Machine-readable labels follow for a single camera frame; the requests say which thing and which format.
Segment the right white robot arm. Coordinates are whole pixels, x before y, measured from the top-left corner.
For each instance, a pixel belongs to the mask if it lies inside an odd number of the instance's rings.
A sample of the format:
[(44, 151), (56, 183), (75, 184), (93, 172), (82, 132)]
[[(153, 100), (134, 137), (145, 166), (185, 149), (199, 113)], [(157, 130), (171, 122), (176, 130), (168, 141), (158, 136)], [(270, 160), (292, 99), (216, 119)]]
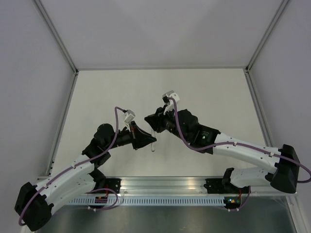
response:
[(217, 129), (201, 125), (187, 109), (168, 113), (159, 107), (145, 121), (161, 133), (168, 131), (198, 150), (199, 153), (228, 156), (253, 165), (251, 168), (228, 168), (221, 181), (225, 192), (238, 188), (270, 185), (272, 188), (294, 194), (299, 174), (299, 159), (294, 148), (284, 144), (281, 148), (259, 147), (230, 137)]

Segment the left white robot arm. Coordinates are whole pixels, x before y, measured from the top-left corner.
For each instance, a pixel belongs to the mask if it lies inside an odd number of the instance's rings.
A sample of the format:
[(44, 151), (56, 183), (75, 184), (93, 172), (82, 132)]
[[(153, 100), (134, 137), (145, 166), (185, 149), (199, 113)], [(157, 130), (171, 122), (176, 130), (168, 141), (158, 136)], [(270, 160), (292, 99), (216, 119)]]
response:
[(130, 144), (138, 150), (153, 142), (156, 138), (134, 121), (121, 131), (115, 131), (110, 124), (100, 125), (90, 144), (71, 165), (57, 175), (36, 184), (27, 182), (20, 188), (14, 207), (19, 225), (35, 232), (68, 201), (90, 191), (103, 192), (106, 177), (99, 167), (110, 158), (110, 149)]

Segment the white pen with blue tip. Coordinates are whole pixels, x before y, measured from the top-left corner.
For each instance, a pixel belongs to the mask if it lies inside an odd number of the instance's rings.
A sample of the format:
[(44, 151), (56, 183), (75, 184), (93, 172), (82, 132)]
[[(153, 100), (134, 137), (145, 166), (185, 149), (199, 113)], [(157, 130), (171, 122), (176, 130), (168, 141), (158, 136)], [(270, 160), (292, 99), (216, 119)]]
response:
[[(153, 129), (151, 129), (151, 135), (152, 135), (152, 137), (156, 137), (156, 132)], [(155, 143), (154, 142), (151, 143), (151, 152), (155, 152)]]

